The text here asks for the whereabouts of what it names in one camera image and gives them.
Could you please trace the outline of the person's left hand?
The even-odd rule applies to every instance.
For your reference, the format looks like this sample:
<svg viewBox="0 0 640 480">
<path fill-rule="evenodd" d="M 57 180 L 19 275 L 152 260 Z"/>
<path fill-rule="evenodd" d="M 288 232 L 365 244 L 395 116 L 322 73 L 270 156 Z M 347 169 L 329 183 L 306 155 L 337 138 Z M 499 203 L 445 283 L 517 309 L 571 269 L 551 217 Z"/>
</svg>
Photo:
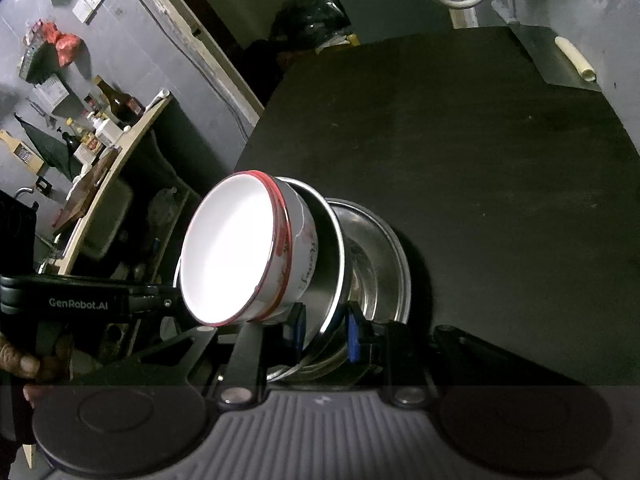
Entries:
<svg viewBox="0 0 640 480">
<path fill-rule="evenodd" d="M 5 336 L 1 336 L 0 361 L 2 370 L 27 380 L 23 396 L 33 408 L 51 392 L 53 386 L 50 381 L 53 378 L 55 359 L 46 356 L 38 360 L 34 356 L 23 354 Z"/>
</svg>

